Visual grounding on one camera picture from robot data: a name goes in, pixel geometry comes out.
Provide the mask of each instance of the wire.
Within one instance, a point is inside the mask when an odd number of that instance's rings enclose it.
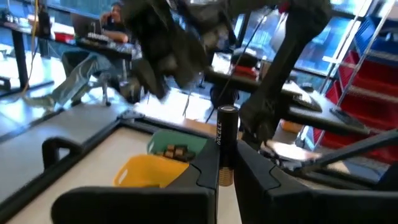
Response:
[[[33,62],[34,62],[34,59],[35,59],[35,56],[36,56],[36,53],[37,53],[37,49],[38,49],[38,46],[35,46],[36,45],[35,36],[36,36],[36,29],[37,29],[37,15],[38,15],[38,12],[39,12],[39,0],[35,0],[34,4],[35,4],[35,10],[34,10],[35,11],[35,19],[34,19],[33,28],[32,28],[32,38],[30,40],[30,51],[32,52],[32,61],[30,62],[29,76],[27,77],[26,85],[24,86],[24,89],[22,90],[21,94],[16,99],[8,101],[5,104],[15,103],[20,98],[25,97],[27,89],[29,87],[30,78],[32,77]]]
[[[182,113],[182,116],[184,116],[184,117],[187,116],[187,109],[188,109],[188,106],[189,106],[189,98],[191,97],[191,94],[192,94],[192,91],[193,91],[193,88],[194,88],[194,87],[195,87],[195,86],[193,85],[193,86],[191,87],[191,89],[189,90],[187,102],[185,103],[184,111],[183,111],[183,113]]]
[[[233,67],[232,67],[232,69],[231,69],[231,75],[228,77],[228,80],[227,80],[227,82],[225,83],[224,88],[222,89],[220,95],[217,97],[217,101],[216,101],[217,103],[220,102],[221,97],[223,97],[224,92],[226,91],[226,89],[227,89],[227,87],[228,87],[228,85],[229,85],[229,83],[230,83],[232,77],[234,76],[236,65],[238,65],[238,64],[239,64],[239,61],[242,59],[243,53],[245,53],[246,49],[249,47],[250,42],[253,40],[253,37],[254,37],[254,35],[256,34],[257,30],[260,28],[260,26],[261,26],[263,20],[264,20],[267,16],[269,16],[269,14],[271,14],[272,12],[273,12],[273,10],[270,10],[269,12],[265,13],[265,14],[263,15],[263,17],[261,18],[261,20],[259,21],[259,23],[257,24],[257,26],[256,26],[256,28],[254,29],[254,32],[253,32],[252,36],[250,37],[248,43],[247,43],[246,46],[243,48],[242,54],[241,54],[241,55],[239,56],[239,58],[237,59],[235,65],[233,65]],[[209,117],[207,117],[207,119],[206,119],[206,123],[209,122],[209,120],[210,120],[211,116],[213,115],[215,109],[216,109],[216,108],[213,106],[213,109],[211,110],[211,112],[210,112],[210,114],[209,114]]]

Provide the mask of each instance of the red storage bin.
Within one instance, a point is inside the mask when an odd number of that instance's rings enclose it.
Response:
[[[356,65],[359,62],[359,56],[356,52],[350,51],[344,62]],[[338,70],[341,84],[346,88],[354,69],[340,66]],[[353,86],[398,97],[398,68],[365,60],[354,78]]]
[[[321,132],[322,130],[315,128],[313,129],[313,138],[315,142],[318,141]],[[350,145],[352,143],[358,142],[366,138],[367,136],[357,136],[354,134],[341,136],[326,131],[325,135],[322,138],[321,145],[329,149],[339,149],[341,147]],[[383,162],[386,164],[392,164],[395,161],[398,161],[398,147],[397,146],[383,147],[376,151],[364,154],[364,157],[374,159],[376,161]]]
[[[337,103],[340,96],[340,84],[334,82],[326,97]],[[387,131],[398,127],[397,105],[393,103],[346,95],[340,107],[370,128]]]

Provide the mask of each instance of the metal rod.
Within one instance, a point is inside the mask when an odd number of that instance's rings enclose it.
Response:
[[[366,1],[364,1],[364,2],[362,3],[361,9],[359,10],[360,12],[362,11],[362,9],[363,9],[364,6],[365,6],[365,2],[366,2]],[[353,31],[354,26],[355,26],[355,23],[356,23],[356,21],[358,20],[358,18],[359,18],[359,13],[357,13],[357,15],[355,15],[354,21],[353,21],[352,25],[350,26],[349,31],[347,32],[347,34],[346,34],[345,37],[344,37],[343,45],[342,45],[342,46],[340,47],[340,49],[338,50],[336,60],[338,60],[338,58],[340,57],[341,52],[343,51],[344,45],[346,44],[346,42],[347,42],[347,40],[348,40],[348,38],[349,38],[349,35],[350,35],[351,32]],[[329,80],[329,77],[331,77],[331,74],[334,72],[335,67],[336,67],[336,63],[333,62],[333,63],[331,64],[331,68],[329,69],[328,75],[326,76],[325,80],[324,80],[323,83],[322,83],[321,88],[319,89],[319,92],[320,92],[320,93],[323,92],[323,89],[325,88],[325,86],[326,86],[326,84],[327,84],[327,82],[328,82],[328,80]]]
[[[359,69],[361,68],[363,62],[365,61],[366,57],[368,56],[369,51],[371,50],[371,47],[373,45],[373,42],[376,40],[377,36],[379,35],[379,32],[381,30],[381,28],[383,27],[384,23],[386,22],[388,15],[390,14],[390,12],[392,11],[392,8],[395,5],[395,1],[391,1],[391,7],[389,8],[389,10],[387,11],[386,15],[381,18],[381,21],[379,23],[379,25],[376,27],[376,30],[374,31],[374,34],[371,38],[371,40],[369,41],[368,46],[365,49],[364,55],[362,55],[362,57],[360,58],[358,64],[356,65],[352,76],[349,78],[348,83],[346,88],[343,90],[343,94],[341,95],[340,99],[337,102],[337,106],[340,106],[340,104],[343,102],[344,97],[347,95],[347,92],[349,90],[349,87],[353,84],[354,78],[356,76],[356,74],[359,72]]]

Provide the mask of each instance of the laptop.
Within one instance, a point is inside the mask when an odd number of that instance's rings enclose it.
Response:
[[[99,19],[82,16],[80,14],[71,13],[73,28],[75,35],[78,37],[86,37],[88,33],[102,34],[102,24]]]

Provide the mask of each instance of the wooden surface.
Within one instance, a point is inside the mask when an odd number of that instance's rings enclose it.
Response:
[[[150,137],[131,129],[117,130],[7,224],[51,224],[50,209],[58,196],[82,186],[111,186],[131,156],[146,153]],[[218,207],[219,223],[241,223],[233,186],[220,187]]]

